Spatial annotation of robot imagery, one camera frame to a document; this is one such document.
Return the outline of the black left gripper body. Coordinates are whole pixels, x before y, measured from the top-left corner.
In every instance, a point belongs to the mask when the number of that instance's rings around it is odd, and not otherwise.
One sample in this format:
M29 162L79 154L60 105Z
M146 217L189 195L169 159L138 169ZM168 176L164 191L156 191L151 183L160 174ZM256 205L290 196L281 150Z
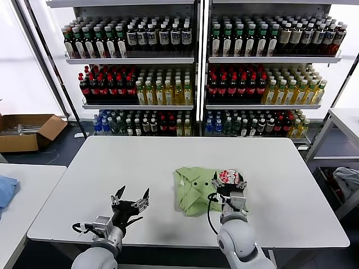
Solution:
M112 206L113 216L112 224L120 229L125 229L134 222L141 220L143 217L139 214L144 209L137 209L131 205L134 201L120 200L119 205Z

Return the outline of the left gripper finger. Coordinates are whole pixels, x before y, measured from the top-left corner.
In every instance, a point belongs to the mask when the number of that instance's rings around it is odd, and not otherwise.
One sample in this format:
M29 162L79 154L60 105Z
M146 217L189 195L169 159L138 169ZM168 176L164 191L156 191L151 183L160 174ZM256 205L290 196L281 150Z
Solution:
M137 209L146 209L149 205L149 191L150 189L148 188L145 191L143 197L134 202L131 206Z
M111 203L112 206L119 205L121 197L124 193L126 186L124 185L122 188L120 188L114 195L111 195Z

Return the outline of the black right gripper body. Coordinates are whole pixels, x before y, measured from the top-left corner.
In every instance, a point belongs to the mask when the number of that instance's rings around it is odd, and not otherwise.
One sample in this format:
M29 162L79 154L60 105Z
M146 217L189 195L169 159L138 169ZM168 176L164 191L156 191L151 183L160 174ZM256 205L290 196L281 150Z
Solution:
M223 184L217 188L217 194L224 200L232 197L242 197L242 187L238 184Z

